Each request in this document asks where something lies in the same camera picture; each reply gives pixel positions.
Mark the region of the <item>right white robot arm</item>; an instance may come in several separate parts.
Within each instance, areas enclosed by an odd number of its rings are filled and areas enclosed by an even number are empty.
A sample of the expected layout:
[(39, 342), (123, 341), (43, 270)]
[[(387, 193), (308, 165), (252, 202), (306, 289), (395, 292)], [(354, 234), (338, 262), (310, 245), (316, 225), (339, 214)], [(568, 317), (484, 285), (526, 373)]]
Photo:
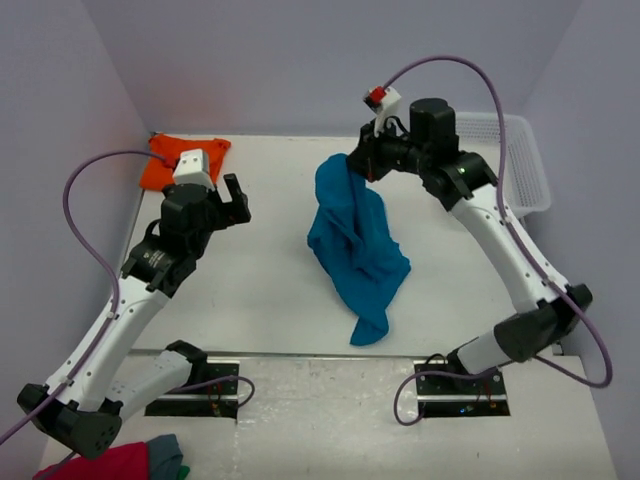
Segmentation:
[(446, 100), (426, 98), (410, 106), (410, 125), (395, 115), (391, 98), (368, 100), (374, 120), (360, 130), (347, 157), (351, 170), (378, 181), (392, 170), (418, 176), (424, 189), (474, 237), (507, 289), (515, 312), (489, 332), (450, 352), (448, 385), (467, 393), (482, 373), (522, 363), (563, 339), (578, 324), (593, 296), (572, 285), (532, 242), (505, 202), (498, 179), (482, 156), (459, 147), (456, 115)]

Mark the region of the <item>blue t shirt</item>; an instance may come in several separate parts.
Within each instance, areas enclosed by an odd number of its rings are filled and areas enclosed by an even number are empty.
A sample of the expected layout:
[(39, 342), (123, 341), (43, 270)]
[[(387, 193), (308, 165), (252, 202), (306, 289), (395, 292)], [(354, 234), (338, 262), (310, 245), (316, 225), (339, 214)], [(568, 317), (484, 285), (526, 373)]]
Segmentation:
[(356, 316), (350, 344), (373, 345), (389, 333), (387, 308), (411, 271), (410, 261), (391, 237), (382, 197), (348, 168), (345, 154), (318, 167), (315, 197), (307, 245)]

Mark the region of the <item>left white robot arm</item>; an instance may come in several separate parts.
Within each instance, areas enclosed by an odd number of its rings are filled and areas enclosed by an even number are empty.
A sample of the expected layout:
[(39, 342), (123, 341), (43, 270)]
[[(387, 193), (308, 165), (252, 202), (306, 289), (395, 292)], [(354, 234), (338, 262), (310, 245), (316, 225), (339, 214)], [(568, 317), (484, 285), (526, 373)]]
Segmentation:
[(123, 423), (173, 391), (195, 393), (208, 379), (207, 355), (176, 340), (136, 377), (115, 376), (133, 344), (196, 270), (211, 235), (251, 219), (237, 177), (226, 174), (230, 201), (214, 187), (164, 188), (160, 216), (120, 270), (117, 291), (69, 359), (44, 384), (23, 387), (17, 402), (33, 424), (75, 454), (96, 459)]

